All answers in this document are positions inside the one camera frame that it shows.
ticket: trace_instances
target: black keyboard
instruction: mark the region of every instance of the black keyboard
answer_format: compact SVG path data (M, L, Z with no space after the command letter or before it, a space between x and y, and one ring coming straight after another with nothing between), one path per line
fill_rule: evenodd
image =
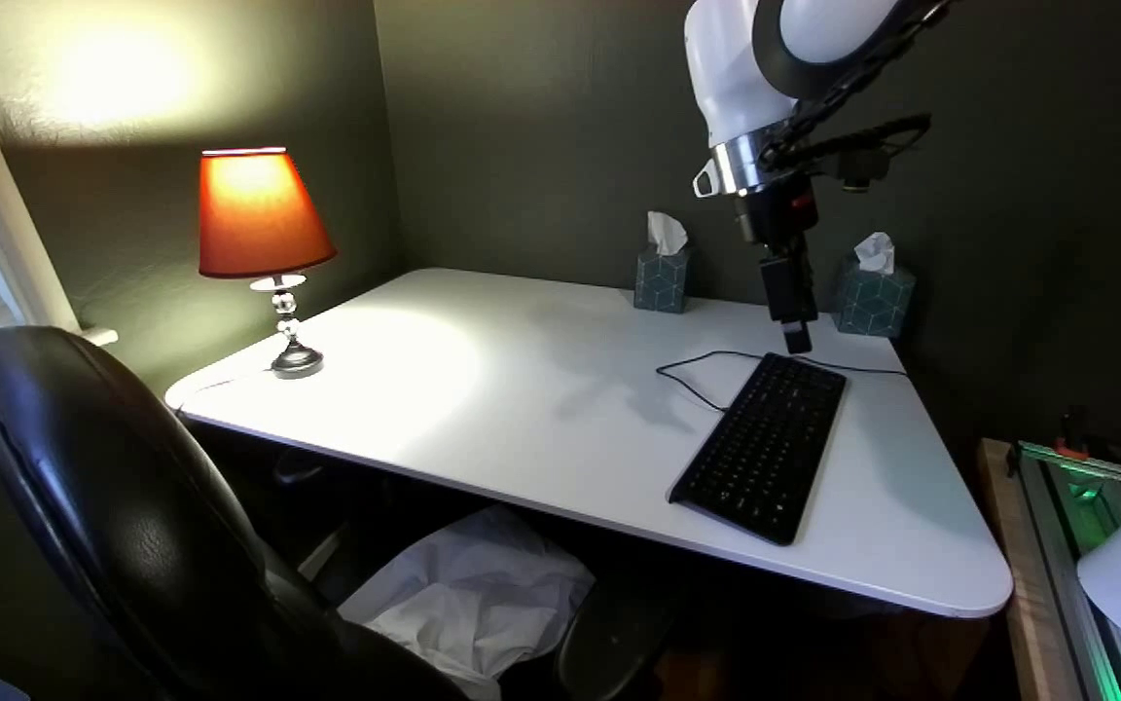
M763 354L671 501L789 547L823 466L843 377Z

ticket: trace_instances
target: black office chair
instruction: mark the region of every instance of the black office chair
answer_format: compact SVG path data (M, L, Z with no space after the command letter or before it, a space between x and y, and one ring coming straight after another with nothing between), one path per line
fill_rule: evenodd
M343 623L152 391L79 336L0 332L0 479L69 591L167 697L458 697ZM572 697L616 697L660 644L660 606L594 583L585 615L557 679Z

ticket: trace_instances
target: orange lamp shade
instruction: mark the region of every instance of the orange lamp shade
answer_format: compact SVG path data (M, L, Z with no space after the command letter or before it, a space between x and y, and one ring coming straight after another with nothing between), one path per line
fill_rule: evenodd
M219 147L199 166L204 278L276 278L336 257L284 147Z

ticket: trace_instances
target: desktop surface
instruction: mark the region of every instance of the desktop surface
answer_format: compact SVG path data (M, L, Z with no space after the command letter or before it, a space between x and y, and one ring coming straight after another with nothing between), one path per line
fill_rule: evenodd
M623 288L404 273L305 322L328 354L276 377L282 338L167 391L187 422L683 547L936 615L991 615L1008 565L891 344L814 322L810 361L856 365L795 547L671 501L719 414L653 370L705 352L781 354L759 303L632 309ZM727 406L755 361L684 382Z

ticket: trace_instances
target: table lamp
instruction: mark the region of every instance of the table lamp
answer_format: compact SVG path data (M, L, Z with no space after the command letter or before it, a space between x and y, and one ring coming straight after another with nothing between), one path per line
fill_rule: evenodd
M293 288L297 269L330 262L330 238L284 147L206 147L199 166L199 269L204 278L260 278L249 288L267 293L276 332L288 347L273 361L282 377L305 377L324 354L297 338Z

